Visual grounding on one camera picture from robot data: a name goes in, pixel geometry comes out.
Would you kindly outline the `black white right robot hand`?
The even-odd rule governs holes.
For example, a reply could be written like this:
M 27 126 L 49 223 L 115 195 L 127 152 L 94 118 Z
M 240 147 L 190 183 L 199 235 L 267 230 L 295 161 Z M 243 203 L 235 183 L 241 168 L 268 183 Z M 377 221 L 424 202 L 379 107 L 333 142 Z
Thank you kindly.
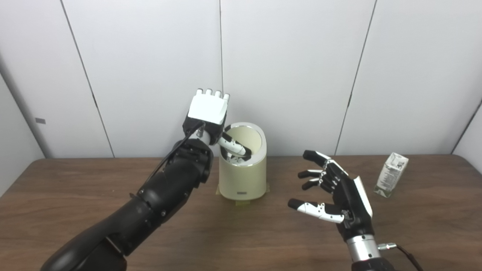
M 320 170 L 305 170 L 298 178 L 310 179 L 303 190 L 320 187 L 332 196 L 332 203 L 308 202 L 289 199 L 288 206 L 298 212 L 336 223 L 343 241 L 362 235 L 375 235 L 372 226 L 372 208 L 360 177 L 351 178 L 331 157 L 318 151 L 305 150 L 303 159 L 314 162 Z

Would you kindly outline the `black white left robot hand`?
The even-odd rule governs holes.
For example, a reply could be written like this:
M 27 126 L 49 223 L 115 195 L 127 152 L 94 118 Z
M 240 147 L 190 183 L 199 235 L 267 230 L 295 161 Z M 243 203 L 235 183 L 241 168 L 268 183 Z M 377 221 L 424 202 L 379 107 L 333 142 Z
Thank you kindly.
M 182 124 L 183 132 L 208 146 L 219 145 L 235 156 L 250 157 L 252 150 L 224 131 L 229 101 L 230 94 L 198 88 Z

